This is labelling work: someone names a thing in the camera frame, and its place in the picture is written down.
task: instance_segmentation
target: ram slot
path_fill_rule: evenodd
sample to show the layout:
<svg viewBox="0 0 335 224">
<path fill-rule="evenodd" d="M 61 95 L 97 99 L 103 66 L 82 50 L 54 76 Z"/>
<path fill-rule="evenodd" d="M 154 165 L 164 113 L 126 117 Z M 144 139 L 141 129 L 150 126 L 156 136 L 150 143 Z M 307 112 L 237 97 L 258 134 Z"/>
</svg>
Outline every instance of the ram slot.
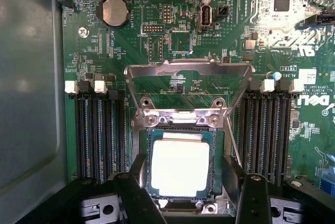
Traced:
<svg viewBox="0 0 335 224">
<path fill-rule="evenodd" d="M 246 107 L 246 99 L 241 99 L 239 104 L 239 110 L 238 110 L 238 150 L 240 154 L 240 158 L 242 163 L 245 160 L 245 107 Z"/>
<path fill-rule="evenodd" d="M 113 123 L 113 102 L 111 100 L 106 101 L 105 113 L 105 124 L 106 124 L 106 138 L 105 138 L 105 161 L 106 165 L 106 176 L 107 178 L 116 172 L 114 169 L 114 123 Z"/>
<path fill-rule="evenodd" d="M 272 141 L 271 127 L 273 115 L 273 101 L 272 99 L 266 99 L 266 121 L 264 129 L 264 150 L 263 150 L 263 176 L 269 179 L 269 173 L 271 173 L 270 167 L 270 147 Z"/>
<path fill-rule="evenodd" d="M 282 178 L 286 176 L 286 168 L 287 168 L 287 158 L 288 158 L 288 142 L 289 142 L 289 127 L 291 123 L 291 108 L 292 108 L 292 99 L 286 100 L 286 121 L 285 121 L 285 129 L 284 129 L 284 144 L 283 144 L 283 166 L 282 166 Z"/>
<path fill-rule="evenodd" d="M 264 138 L 265 138 L 265 124 L 266 124 L 266 99 L 260 99 L 260 111 L 258 114 L 258 143 L 256 147 L 257 173 L 264 175 L 263 158 L 264 158 Z"/>
<path fill-rule="evenodd" d="M 280 100 L 279 99 L 276 99 L 274 100 L 273 102 L 273 113 L 272 113 L 272 125 L 271 125 L 271 136 L 272 136 L 272 139 L 271 139 L 271 147 L 270 147 L 270 170 L 269 170 L 269 173 L 270 173 L 270 179 L 269 181 L 271 183 L 274 183 L 275 182 L 275 170 L 276 170 L 276 167 L 277 167 L 277 163 L 276 163 L 276 159 L 277 159 L 277 151 L 278 151 L 278 148 L 277 148 L 277 144 L 278 144 L 278 131 L 279 131 L 279 115 L 280 115 Z"/>
<path fill-rule="evenodd" d="M 244 161 L 244 170 L 247 173 L 250 173 L 250 162 L 251 162 L 251 139 L 252 139 L 252 119 L 253 119 L 253 102 L 252 99 L 247 99 L 247 118 L 245 122 L 245 130 L 246 130 L 246 147 L 245 149 L 248 150 L 247 155 Z"/>
<path fill-rule="evenodd" d="M 257 167 L 257 145 L 258 145 L 258 127 L 259 127 L 259 105 L 260 99 L 252 100 L 252 127 L 251 127 L 251 138 L 250 138 L 250 173 L 256 173 Z"/>
<path fill-rule="evenodd" d="M 85 118 L 84 101 L 75 99 L 75 127 L 76 127 L 76 150 L 77 150 L 77 174 L 78 177 L 86 175 L 86 152 L 85 152 Z"/>
</svg>

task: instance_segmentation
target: black dimm slot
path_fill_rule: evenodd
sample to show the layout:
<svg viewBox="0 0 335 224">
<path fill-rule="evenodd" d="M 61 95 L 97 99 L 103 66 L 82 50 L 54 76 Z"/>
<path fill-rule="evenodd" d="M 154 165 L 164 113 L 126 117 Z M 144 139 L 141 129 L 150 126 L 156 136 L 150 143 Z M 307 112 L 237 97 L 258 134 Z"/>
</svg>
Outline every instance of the black dimm slot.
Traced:
<svg viewBox="0 0 335 224">
<path fill-rule="evenodd" d="M 277 139 L 277 157 L 276 157 L 276 169 L 275 169 L 275 184 L 281 185 L 282 182 L 282 170 L 283 170 L 283 148 L 285 140 L 285 122 L 287 119 L 287 99 L 278 99 L 280 103 L 279 112 L 279 124 L 278 124 L 278 139 Z"/>
<path fill-rule="evenodd" d="M 245 160 L 244 154 L 245 154 L 245 104 L 247 100 L 242 98 L 239 104 L 239 113 L 238 113 L 238 150 L 241 158 L 241 162 Z"/>
<path fill-rule="evenodd" d="M 84 138 L 82 133 L 84 130 L 84 121 L 82 114 L 82 101 L 78 98 L 75 98 L 74 101 L 75 106 L 75 130 L 76 130 L 76 151 L 77 151 L 77 174 L 78 177 L 85 176 L 85 153 L 84 153 Z"/>
<path fill-rule="evenodd" d="M 257 173 L 264 176 L 263 171 L 263 153 L 264 153 L 264 138 L 265 138 L 265 122 L 266 122 L 266 99 L 260 99 L 259 112 L 259 130 L 258 130 L 258 145 L 257 145 Z"/>
<path fill-rule="evenodd" d="M 251 138 L 252 138 L 252 132 L 251 132 L 251 127 L 252 127 L 252 113 L 253 113 L 253 104 L 252 100 L 248 99 L 247 100 L 247 119 L 246 119 L 246 134 L 245 134 L 245 139 L 246 139 L 246 145 L 245 145 L 245 150 L 246 150 L 246 155 L 245 155 L 245 161 L 243 164 L 244 170 L 247 173 L 250 173 L 250 152 L 251 152 Z"/>
<path fill-rule="evenodd" d="M 250 139 L 250 173 L 257 173 L 257 145 L 258 145 L 258 125 L 259 125 L 259 102 L 260 99 L 253 99 L 252 100 L 252 128 L 251 128 L 251 139 Z"/>
<path fill-rule="evenodd" d="M 94 155 L 94 109 L 91 99 L 85 100 L 85 120 L 86 120 L 86 145 L 87 145 L 87 176 L 95 177 L 95 155 Z"/>
<path fill-rule="evenodd" d="M 277 142 L 278 142 L 278 124 L 279 124 L 279 110 L 280 108 L 280 101 L 279 99 L 276 99 L 273 105 L 273 121 L 272 121 L 272 126 L 271 126 L 271 147 L 270 147 L 270 182 L 274 183 L 275 182 L 275 169 L 277 167 L 276 164 L 276 157 L 277 157 Z"/>
<path fill-rule="evenodd" d="M 264 135 L 264 151 L 263 151 L 263 176 L 269 179 L 269 164 L 270 164 L 270 145 L 271 145 L 271 125 L 272 125 L 272 111 L 273 101 L 266 99 L 266 123 Z"/>
<path fill-rule="evenodd" d="M 286 166 L 287 166 L 287 155 L 288 155 L 288 143 L 289 143 L 289 127 L 291 122 L 291 108 L 292 108 L 292 99 L 286 100 L 286 121 L 284 128 L 284 144 L 283 144 L 283 166 L 282 173 L 285 178 L 286 174 Z"/>
<path fill-rule="evenodd" d="M 97 100 L 90 100 L 90 112 L 91 112 L 91 145 L 92 145 L 92 177 L 96 178 L 100 183 L 99 176 L 99 127 L 98 127 L 98 109 L 97 109 Z"/>
</svg>

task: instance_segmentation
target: dimm slot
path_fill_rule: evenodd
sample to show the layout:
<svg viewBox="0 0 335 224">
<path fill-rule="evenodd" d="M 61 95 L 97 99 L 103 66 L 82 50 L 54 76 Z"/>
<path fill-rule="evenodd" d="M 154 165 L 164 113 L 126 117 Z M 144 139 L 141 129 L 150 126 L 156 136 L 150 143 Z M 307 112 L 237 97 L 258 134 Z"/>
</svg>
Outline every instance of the dimm slot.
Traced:
<svg viewBox="0 0 335 224">
<path fill-rule="evenodd" d="M 287 99 L 278 99 L 280 104 L 279 112 L 279 124 L 278 124 L 278 138 L 277 138 L 277 147 L 276 147 L 276 169 L 275 169 L 275 184 L 277 186 L 281 185 L 282 182 L 282 169 L 283 169 L 283 148 L 285 142 L 285 121 L 287 118 L 286 109 L 287 109 Z"/>
<path fill-rule="evenodd" d="M 263 176 L 269 179 L 269 167 L 270 167 L 270 146 L 271 146 L 271 125 L 273 114 L 273 101 L 272 99 L 266 100 L 266 123 L 265 123 L 265 134 L 264 134 L 264 151 L 263 151 Z"/>
<path fill-rule="evenodd" d="M 263 169 L 263 154 L 264 154 L 264 138 L 265 138 L 265 122 L 266 122 L 266 100 L 260 99 L 259 103 L 261 104 L 260 113 L 259 113 L 259 131 L 258 131 L 258 145 L 257 145 L 257 172 L 264 174 Z"/>
<path fill-rule="evenodd" d="M 270 168 L 269 171 L 271 183 L 275 182 L 275 169 L 277 167 L 276 157 L 277 157 L 277 143 L 278 143 L 278 124 L 279 124 L 279 110 L 280 110 L 280 101 L 276 99 L 273 106 L 273 121 L 271 125 L 271 147 L 270 147 Z"/>
<path fill-rule="evenodd" d="M 252 127 L 251 127 L 251 139 L 250 139 L 250 173 L 256 173 L 258 172 L 256 170 L 257 167 L 257 159 L 256 159 L 256 155 L 257 155 L 257 145 L 258 145 L 258 127 L 259 127 L 259 102 L 261 100 L 260 99 L 253 99 L 252 101 Z"/>
</svg>

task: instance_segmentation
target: motherboard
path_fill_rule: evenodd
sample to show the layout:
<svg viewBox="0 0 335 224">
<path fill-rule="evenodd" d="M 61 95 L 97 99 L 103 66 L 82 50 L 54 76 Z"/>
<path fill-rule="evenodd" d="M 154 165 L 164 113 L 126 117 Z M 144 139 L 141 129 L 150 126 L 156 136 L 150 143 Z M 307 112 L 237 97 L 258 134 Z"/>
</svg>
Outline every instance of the motherboard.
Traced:
<svg viewBox="0 0 335 224">
<path fill-rule="evenodd" d="M 169 191 L 152 174 L 147 189 L 157 199 L 221 195 L 223 152 L 239 156 L 243 169 L 274 184 L 292 177 L 322 187 L 322 176 L 335 164 L 334 0 L 58 1 L 69 181 L 91 176 L 103 183 L 128 171 L 138 153 L 148 156 L 148 173 L 160 170 L 153 160 L 168 170 L 154 155 L 162 152 L 155 143 L 168 148 L 171 139 L 183 136 L 189 140 L 181 147 L 184 160 L 197 167 L 206 161 L 211 176 L 194 176 L 191 164 L 177 164 L 174 169 L 182 166 L 193 178 L 188 187 L 202 182 L 196 193 L 185 195 Z M 208 63 L 213 72 L 198 71 L 196 63 Z M 181 69 L 170 72 L 167 66 Z M 232 70 L 242 66 L 252 68 L 252 77 L 230 115 L 238 151 L 224 145 L 228 133 L 221 127 L 172 127 L 161 117 L 155 129 L 134 130 L 139 107 L 169 112 L 230 104 L 245 74 Z M 146 123 L 156 126 L 156 120 Z M 190 144 L 198 140 L 208 153 L 189 153 L 187 148 L 200 147 Z"/>
</svg>

